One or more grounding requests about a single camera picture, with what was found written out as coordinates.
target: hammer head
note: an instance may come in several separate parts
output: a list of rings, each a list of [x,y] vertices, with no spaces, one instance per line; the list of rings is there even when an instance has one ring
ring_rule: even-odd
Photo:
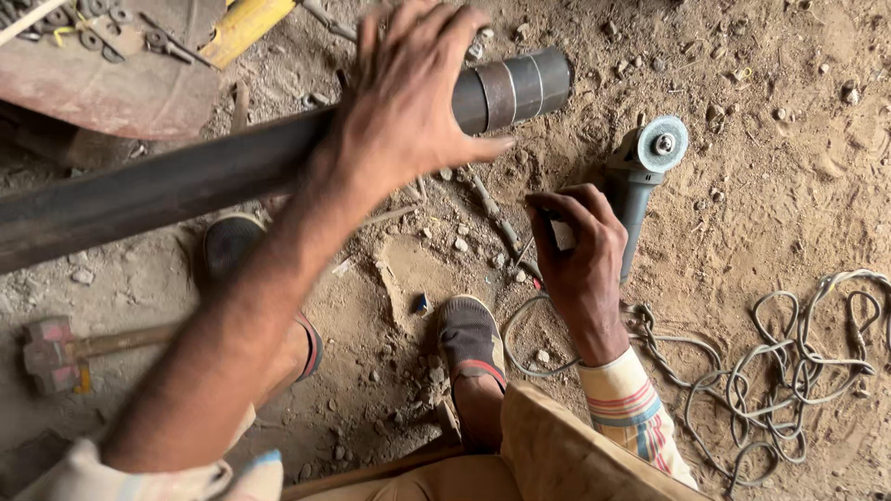
[[[44,395],[72,390],[80,384],[80,369],[73,357],[75,337],[66,316],[47,318],[26,327],[25,370],[34,376]]]

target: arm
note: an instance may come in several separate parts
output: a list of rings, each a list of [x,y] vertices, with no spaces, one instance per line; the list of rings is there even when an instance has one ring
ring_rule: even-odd
[[[143,382],[102,446],[122,472],[171,472],[219,459],[318,274],[390,190],[446,165],[491,160],[510,138],[474,139],[454,119],[464,52],[487,16],[410,0],[379,40],[359,29],[356,86],[310,175],[264,241],[202,305]]]
[[[696,488],[674,443],[674,423],[619,318],[625,228],[593,185],[535,193],[526,200],[542,276],[582,357],[578,372],[594,428]],[[574,249],[559,249],[551,222],[539,209],[560,214],[575,234]]]

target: angle grinder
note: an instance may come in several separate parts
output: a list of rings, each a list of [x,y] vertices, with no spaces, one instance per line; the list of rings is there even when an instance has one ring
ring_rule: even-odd
[[[604,173],[603,194],[628,232],[621,283],[631,270],[650,193],[662,184],[665,173],[681,162],[689,144],[687,127],[676,116],[663,115],[646,125],[644,121],[641,115],[638,127],[625,134],[607,159]]]

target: beige trousers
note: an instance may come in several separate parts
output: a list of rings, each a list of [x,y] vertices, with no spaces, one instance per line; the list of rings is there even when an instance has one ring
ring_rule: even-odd
[[[533,384],[508,386],[501,420],[499,456],[454,457],[305,500],[708,500],[600,435]]]

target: hand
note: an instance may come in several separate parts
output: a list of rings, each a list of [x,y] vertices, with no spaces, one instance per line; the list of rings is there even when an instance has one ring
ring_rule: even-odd
[[[591,367],[612,362],[628,349],[628,334],[618,312],[628,232],[594,185],[533,193],[526,202],[538,266],[579,355]],[[560,250],[551,221],[540,209],[557,212],[572,228],[574,249]]]
[[[365,189],[382,197],[437,168],[489,161],[513,139],[466,136],[452,92],[467,48],[489,17],[431,0],[406,0],[379,40],[382,12],[359,26],[352,88],[326,146]]]

